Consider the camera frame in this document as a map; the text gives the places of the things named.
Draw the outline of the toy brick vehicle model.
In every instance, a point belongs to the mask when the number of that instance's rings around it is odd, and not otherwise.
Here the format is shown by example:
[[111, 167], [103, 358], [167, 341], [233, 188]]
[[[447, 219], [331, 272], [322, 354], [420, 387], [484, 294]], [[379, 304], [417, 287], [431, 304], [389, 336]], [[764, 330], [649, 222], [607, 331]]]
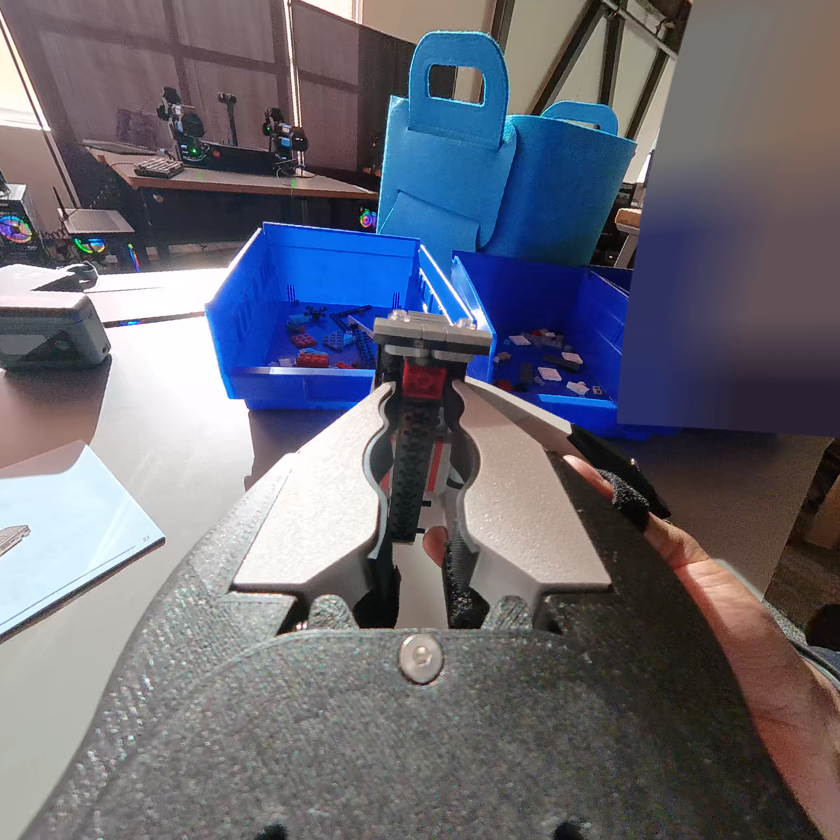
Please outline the toy brick vehicle model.
[[428, 492], [446, 393], [476, 356], [489, 355], [492, 336], [471, 318], [450, 322], [445, 315], [395, 309], [374, 320], [373, 337], [375, 382], [394, 385], [386, 403], [393, 453], [386, 534], [409, 544]]

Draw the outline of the pile of red blue toy bricks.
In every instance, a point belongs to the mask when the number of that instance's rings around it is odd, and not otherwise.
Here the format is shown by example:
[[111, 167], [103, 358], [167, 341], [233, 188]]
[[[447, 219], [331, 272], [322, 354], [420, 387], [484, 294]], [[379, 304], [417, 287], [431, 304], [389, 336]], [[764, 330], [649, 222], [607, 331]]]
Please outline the pile of red blue toy bricks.
[[283, 369], [373, 371], [377, 350], [369, 304], [343, 307], [294, 300], [280, 312], [266, 365]]

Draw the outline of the wooden top workbench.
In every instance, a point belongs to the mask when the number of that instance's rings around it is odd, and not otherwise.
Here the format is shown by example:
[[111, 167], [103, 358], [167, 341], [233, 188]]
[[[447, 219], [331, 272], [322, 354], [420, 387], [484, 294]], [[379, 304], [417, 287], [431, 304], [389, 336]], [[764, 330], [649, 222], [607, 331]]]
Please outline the wooden top workbench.
[[136, 169], [148, 154], [118, 154], [86, 146], [119, 183], [125, 217], [141, 242], [141, 255], [154, 249], [169, 261], [170, 250], [187, 245], [234, 245], [263, 223], [336, 228], [371, 233], [365, 211], [379, 208], [377, 192], [308, 171], [286, 177], [208, 171], [188, 167], [171, 178]]

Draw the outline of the pile of white black toy bricks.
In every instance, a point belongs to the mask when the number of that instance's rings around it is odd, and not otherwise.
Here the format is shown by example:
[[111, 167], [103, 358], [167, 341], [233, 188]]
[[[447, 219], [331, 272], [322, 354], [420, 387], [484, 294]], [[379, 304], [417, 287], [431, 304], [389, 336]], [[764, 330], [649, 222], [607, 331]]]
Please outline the pile of white black toy bricks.
[[491, 356], [491, 382], [521, 396], [608, 399], [573, 345], [546, 328], [502, 335]]

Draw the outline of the computer case with mesh top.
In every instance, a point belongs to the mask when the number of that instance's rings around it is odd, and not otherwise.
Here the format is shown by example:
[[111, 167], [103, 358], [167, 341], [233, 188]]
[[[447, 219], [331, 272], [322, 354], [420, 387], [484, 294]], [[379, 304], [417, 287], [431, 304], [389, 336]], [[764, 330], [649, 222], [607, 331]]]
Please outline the computer case with mesh top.
[[135, 231], [118, 211], [64, 206], [53, 186], [59, 214], [58, 231], [51, 238], [57, 257], [78, 257], [100, 265], [115, 261], [120, 266], [141, 272]]

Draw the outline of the brown partition panel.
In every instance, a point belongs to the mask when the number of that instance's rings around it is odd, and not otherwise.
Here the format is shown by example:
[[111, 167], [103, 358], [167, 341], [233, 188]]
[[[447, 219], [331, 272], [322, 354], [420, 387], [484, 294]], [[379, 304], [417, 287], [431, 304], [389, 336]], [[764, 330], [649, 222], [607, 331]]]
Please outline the brown partition panel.
[[307, 166], [377, 186], [392, 97], [407, 96], [415, 45], [304, 2], [290, 22]]

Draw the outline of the computer tower with glowing fan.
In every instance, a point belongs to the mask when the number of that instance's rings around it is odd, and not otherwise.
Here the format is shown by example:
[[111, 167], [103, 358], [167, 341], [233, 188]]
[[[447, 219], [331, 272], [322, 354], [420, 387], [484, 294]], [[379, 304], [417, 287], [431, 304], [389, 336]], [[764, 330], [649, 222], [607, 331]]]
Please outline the computer tower with glowing fan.
[[1, 174], [1, 259], [13, 263], [31, 256], [37, 249], [39, 234], [33, 216], [28, 188], [8, 182]]

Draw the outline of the blue felt bag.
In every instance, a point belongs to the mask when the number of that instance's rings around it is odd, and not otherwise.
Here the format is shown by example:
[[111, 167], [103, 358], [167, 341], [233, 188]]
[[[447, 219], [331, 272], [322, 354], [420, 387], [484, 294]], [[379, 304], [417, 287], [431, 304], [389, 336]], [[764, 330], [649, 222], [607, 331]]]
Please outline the blue felt bag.
[[558, 101], [508, 115], [498, 43], [434, 31], [386, 124], [377, 232], [418, 239], [442, 268], [455, 251], [590, 263], [637, 145], [603, 104]]

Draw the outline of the long black equipment box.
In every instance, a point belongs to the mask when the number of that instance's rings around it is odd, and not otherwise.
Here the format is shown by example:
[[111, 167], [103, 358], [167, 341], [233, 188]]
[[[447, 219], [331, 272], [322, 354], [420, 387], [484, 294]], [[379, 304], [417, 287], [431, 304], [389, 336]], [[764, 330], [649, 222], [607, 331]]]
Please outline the long black equipment box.
[[300, 167], [294, 155], [189, 138], [176, 140], [175, 149], [184, 166], [210, 172], [284, 177], [294, 176]]

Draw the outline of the small wooden table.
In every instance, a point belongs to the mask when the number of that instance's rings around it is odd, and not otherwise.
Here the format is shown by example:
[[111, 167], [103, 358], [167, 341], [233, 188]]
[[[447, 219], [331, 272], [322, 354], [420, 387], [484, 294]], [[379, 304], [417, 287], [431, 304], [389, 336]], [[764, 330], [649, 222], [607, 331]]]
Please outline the small wooden table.
[[623, 245], [616, 257], [614, 267], [619, 269], [626, 269], [637, 249], [637, 243], [640, 235], [640, 219], [641, 209], [634, 207], [625, 207], [617, 211], [614, 224], [616, 229], [626, 235]]

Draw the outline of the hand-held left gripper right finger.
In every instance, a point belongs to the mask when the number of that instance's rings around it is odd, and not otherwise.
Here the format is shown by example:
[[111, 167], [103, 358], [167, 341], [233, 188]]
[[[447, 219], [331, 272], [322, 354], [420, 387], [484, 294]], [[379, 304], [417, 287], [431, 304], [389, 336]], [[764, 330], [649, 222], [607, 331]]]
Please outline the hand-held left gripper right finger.
[[612, 581], [550, 455], [573, 455], [569, 422], [475, 380], [454, 381], [455, 522], [476, 558], [469, 587], [490, 606], [517, 596], [608, 592]]

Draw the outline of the cardboard box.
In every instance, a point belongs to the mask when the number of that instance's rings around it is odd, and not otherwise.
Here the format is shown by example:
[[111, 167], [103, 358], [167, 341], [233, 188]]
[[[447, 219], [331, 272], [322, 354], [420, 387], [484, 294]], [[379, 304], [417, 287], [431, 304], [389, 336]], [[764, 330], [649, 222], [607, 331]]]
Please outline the cardboard box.
[[839, 542], [839, 479], [827, 492], [805, 533], [805, 541], [821, 549], [834, 550]]

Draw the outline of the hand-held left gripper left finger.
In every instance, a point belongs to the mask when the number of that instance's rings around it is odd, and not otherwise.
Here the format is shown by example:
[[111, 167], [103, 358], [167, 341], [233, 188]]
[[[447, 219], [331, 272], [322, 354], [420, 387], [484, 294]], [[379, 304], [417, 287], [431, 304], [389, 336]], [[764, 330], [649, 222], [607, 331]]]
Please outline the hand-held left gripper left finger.
[[389, 444], [381, 384], [284, 457], [285, 479], [231, 581], [231, 592], [292, 595], [307, 605], [336, 595], [364, 623], [394, 623], [401, 577], [385, 536], [387, 502], [374, 447]]

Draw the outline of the person's left hand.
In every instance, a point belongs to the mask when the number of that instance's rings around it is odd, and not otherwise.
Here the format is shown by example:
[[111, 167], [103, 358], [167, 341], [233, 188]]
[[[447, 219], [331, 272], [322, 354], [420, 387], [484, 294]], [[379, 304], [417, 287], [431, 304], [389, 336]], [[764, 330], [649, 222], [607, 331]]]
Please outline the person's left hand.
[[824, 838], [839, 838], [838, 604], [821, 607], [805, 641], [788, 638], [760, 599], [686, 532], [656, 517], [625, 481], [563, 460], [639, 529], [714, 632], [764, 747]]

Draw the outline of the blue plastic bin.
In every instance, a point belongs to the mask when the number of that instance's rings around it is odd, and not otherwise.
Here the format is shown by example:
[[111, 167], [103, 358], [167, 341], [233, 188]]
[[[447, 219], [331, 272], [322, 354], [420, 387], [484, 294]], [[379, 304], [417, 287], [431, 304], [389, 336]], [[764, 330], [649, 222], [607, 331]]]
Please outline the blue plastic bin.
[[343, 307], [472, 316], [415, 239], [264, 223], [205, 306], [228, 397], [252, 411], [347, 410], [371, 392], [373, 371], [266, 365], [280, 312], [294, 300]]
[[626, 425], [617, 420], [631, 269], [570, 268], [456, 252], [451, 270], [450, 283], [466, 305], [466, 314], [492, 336], [489, 355], [477, 356], [469, 364], [470, 377], [492, 384], [491, 356], [502, 335], [546, 328], [562, 333], [573, 345], [608, 399], [509, 392], [512, 396], [604, 438], [646, 440], [679, 432], [677, 427]]

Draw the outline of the dark grey desk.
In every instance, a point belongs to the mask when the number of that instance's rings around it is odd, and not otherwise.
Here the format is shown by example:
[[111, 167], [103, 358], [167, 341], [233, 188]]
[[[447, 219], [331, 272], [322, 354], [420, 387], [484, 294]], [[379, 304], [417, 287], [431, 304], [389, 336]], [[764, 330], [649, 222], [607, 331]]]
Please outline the dark grey desk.
[[[89, 730], [119, 655], [174, 567], [283, 455], [337, 416], [231, 401], [204, 318], [108, 330], [110, 365], [2, 375], [2, 467], [81, 441], [163, 547], [1, 646], [1, 833], [19, 838]], [[689, 429], [614, 441], [713, 557], [765, 592], [826, 437]]]

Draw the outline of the building instruction booklet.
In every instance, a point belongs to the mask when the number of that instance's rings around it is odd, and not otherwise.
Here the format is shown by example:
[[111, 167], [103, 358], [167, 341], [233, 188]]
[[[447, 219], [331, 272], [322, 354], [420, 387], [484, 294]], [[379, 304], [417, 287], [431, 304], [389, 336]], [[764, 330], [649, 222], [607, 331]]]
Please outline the building instruction booklet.
[[1, 470], [1, 638], [165, 543], [83, 441]]

